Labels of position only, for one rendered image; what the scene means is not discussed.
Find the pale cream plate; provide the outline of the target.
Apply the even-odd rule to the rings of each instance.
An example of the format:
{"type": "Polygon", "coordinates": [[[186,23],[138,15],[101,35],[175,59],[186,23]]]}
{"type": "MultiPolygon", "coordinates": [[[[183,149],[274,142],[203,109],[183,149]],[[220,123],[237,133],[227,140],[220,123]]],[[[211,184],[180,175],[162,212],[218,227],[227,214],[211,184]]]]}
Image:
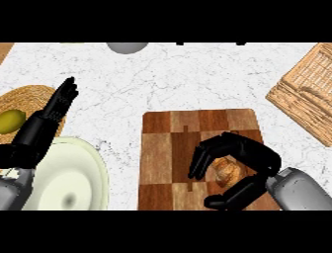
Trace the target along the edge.
{"type": "Polygon", "coordinates": [[[100,211],[107,203],[109,176],[96,148],[76,137],[56,137],[36,167],[23,210],[100,211]]]}

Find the checkered wooden cutting board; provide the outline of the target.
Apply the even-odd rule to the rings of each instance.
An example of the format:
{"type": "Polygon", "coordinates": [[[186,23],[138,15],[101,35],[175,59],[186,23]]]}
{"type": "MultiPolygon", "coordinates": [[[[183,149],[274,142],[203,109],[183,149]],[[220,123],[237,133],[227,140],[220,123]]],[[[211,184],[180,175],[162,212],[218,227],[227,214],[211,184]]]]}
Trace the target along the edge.
{"type": "Polygon", "coordinates": [[[221,181],[211,166],[202,179],[187,178],[195,146],[230,131],[261,141],[251,109],[147,112],[143,114],[138,209],[141,211],[202,211],[203,199],[221,194],[240,179],[255,174],[248,163],[226,157],[229,180],[221,181]]]}

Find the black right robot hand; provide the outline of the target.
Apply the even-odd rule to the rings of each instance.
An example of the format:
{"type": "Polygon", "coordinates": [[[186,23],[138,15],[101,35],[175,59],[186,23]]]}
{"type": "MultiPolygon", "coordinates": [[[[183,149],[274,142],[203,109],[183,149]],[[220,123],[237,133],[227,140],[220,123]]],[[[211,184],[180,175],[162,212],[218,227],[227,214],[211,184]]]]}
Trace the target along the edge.
{"type": "Polygon", "coordinates": [[[240,211],[267,191],[267,180],[277,174],[280,157],[260,142],[223,132],[195,147],[187,178],[201,180],[217,158],[230,155],[257,174],[246,176],[221,194],[203,199],[203,206],[218,211],[240,211]]]}

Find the golden brown croissant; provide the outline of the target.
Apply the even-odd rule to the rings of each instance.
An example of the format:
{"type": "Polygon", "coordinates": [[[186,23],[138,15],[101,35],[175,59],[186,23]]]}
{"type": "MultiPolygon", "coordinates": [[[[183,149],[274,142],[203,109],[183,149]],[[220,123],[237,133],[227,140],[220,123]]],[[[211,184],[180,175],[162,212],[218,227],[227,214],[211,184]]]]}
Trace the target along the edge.
{"type": "Polygon", "coordinates": [[[215,171],[215,183],[221,188],[232,188],[242,179],[242,169],[232,156],[215,158],[212,161],[215,171]]]}

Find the yellow-green lemon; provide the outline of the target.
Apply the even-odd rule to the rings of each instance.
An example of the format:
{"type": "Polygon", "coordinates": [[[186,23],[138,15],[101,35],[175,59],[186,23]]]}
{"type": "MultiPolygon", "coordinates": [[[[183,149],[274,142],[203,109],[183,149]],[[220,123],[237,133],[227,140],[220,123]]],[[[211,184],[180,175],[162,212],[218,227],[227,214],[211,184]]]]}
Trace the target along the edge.
{"type": "Polygon", "coordinates": [[[20,110],[8,110],[0,115],[0,134],[16,131],[26,121],[26,113],[20,110]]]}

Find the round woven straw placemat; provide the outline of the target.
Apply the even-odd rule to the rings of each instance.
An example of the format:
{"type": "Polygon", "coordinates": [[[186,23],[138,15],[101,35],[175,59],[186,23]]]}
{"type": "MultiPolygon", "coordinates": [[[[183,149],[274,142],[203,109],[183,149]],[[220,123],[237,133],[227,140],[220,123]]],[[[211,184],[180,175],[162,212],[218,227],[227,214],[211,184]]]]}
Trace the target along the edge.
{"type": "MultiPolygon", "coordinates": [[[[47,105],[56,89],[47,85],[26,85],[13,89],[0,96],[0,115],[10,111],[19,110],[29,118],[35,111],[41,111],[47,105]]],[[[16,132],[0,133],[0,144],[10,143],[16,136],[16,132]]]]}

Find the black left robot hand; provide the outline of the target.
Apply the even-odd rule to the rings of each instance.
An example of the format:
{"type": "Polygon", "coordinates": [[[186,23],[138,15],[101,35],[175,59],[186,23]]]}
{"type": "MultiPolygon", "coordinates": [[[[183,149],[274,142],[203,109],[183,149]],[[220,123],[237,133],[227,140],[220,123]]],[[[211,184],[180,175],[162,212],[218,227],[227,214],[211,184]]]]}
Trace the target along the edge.
{"type": "Polygon", "coordinates": [[[32,113],[13,141],[0,144],[0,169],[33,169],[48,152],[56,130],[78,95],[73,78],[59,85],[44,108],[32,113]]]}

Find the rectangular wicker basket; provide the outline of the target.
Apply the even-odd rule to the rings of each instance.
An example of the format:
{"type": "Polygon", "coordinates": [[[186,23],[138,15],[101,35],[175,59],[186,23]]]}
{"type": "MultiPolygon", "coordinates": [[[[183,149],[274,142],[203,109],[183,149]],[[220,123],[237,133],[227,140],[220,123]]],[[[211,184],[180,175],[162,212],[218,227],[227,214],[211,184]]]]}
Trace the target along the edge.
{"type": "Polygon", "coordinates": [[[332,146],[332,42],[319,42],[282,76],[267,100],[332,146]]]}

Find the grey round bowl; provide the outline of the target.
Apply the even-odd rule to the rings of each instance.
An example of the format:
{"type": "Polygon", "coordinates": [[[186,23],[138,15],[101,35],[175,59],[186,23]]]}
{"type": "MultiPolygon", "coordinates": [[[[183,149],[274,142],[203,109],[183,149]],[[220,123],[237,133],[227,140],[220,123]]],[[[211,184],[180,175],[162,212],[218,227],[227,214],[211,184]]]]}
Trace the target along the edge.
{"type": "Polygon", "coordinates": [[[107,46],[112,51],[119,54],[133,54],[138,52],[146,46],[146,42],[110,42],[107,46]]]}

